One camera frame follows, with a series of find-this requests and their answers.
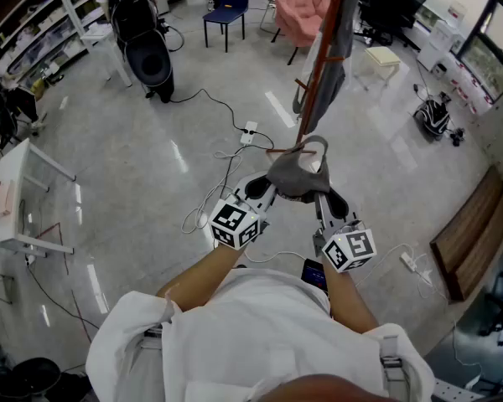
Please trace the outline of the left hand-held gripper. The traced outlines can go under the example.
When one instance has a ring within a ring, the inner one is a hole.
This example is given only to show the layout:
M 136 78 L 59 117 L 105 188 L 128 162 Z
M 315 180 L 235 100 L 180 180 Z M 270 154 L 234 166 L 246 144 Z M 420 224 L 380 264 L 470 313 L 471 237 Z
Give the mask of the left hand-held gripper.
M 226 198 L 218 200 L 209 217 L 214 239 L 233 250 L 242 250 L 268 226 L 267 211 L 276 195 L 267 172 L 242 178 Z

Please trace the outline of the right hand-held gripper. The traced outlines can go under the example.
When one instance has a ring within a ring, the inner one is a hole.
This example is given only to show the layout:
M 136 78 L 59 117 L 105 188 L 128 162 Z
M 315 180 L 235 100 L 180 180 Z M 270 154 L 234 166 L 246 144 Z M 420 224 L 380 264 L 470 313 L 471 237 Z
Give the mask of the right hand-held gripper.
M 323 255 L 337 273 L 362 267 L 376 256 L 371 230 L 351 202 L 330 189 L 327 193 L 315 192 L 314 204 L 319 222 L 313 235 L 315 254 Z

